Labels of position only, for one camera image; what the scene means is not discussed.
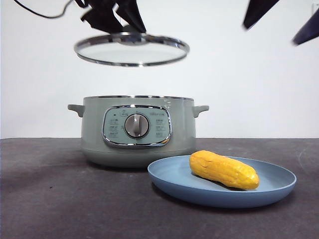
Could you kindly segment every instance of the dark gray table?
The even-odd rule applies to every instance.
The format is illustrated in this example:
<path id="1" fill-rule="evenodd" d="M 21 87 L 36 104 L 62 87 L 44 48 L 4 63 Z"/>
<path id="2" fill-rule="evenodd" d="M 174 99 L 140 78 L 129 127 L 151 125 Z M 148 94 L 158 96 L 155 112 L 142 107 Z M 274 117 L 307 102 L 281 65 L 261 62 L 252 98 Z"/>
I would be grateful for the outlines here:
<path id="1" fill-rule="evenodd" d="M 80 139 L 1 140 L 2 239 L 319 238 L 319 139 L 198 139 L 198 149 L 255 158 L 297 176 L 260 208 L 193 205 L 157 189 L 145 170 L 86 161 Z"/>

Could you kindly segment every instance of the sage green pot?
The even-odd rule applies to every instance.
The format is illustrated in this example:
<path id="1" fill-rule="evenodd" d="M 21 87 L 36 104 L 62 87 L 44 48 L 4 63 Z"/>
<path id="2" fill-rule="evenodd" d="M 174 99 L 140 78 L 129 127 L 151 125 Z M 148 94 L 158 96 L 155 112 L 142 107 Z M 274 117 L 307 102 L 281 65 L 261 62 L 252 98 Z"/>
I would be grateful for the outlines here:
<path id="1" fill-rule="evenodd" d="M 92 162 L 146 168 L 155 160 L 195 151 L 195 118 L 209 106 L 158 96 L 85 97 L 68 105 L 82 118 L 81 147 Z"/>

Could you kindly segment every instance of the control panel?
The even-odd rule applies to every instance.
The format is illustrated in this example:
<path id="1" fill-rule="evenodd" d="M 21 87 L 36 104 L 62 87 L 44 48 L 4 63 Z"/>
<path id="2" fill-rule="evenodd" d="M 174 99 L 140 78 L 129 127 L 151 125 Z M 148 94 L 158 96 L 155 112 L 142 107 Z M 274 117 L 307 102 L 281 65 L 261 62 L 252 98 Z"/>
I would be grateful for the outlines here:
<path id="1" fill-rule="evenodd" d="M 172 133 L 169 112 L 157 106 L 115 106 L 104 116 L 102 136 L 113 147 L 158 147 Z"/>

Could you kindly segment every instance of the pot lid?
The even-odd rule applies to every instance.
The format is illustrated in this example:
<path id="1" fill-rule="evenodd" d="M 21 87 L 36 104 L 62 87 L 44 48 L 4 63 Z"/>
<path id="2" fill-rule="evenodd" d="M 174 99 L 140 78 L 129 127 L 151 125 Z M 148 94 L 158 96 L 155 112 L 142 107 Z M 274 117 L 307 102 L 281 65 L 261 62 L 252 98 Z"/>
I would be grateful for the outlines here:
<path id="1" fill-rule="evenodd" d="M 74 51 L 81 59 L 98 64 L 144 67 L 181 60 L 189 46 L 171 37 L 121 32 L 79 41 Z"/>

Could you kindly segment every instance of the white backdrop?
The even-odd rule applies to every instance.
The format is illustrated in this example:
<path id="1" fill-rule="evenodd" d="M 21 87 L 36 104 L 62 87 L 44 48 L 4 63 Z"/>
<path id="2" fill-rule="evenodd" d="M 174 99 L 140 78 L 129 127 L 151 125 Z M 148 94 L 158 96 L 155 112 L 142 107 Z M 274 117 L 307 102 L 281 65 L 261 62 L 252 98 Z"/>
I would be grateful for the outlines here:
<path id="1" fill-rule="evenodd" d="M 56 14 L 66 0 L 21 0 Z M 319 137 L 319 38 L 294 47 L 312 0 L 281 0 L 250 31 L 241 26 L 248 0 L 138 0 L 151 34 L 186 41 L 178 63 L 102 66 L 79 59 L 73 45 L 101 35 L 82 23 L 73 3 L 63 18 L 35 16 L 1 1 L 1 138 L 80 137 L 67 104 L 94 95 L 168 95 L 210 105 L 197 137 Z"/>

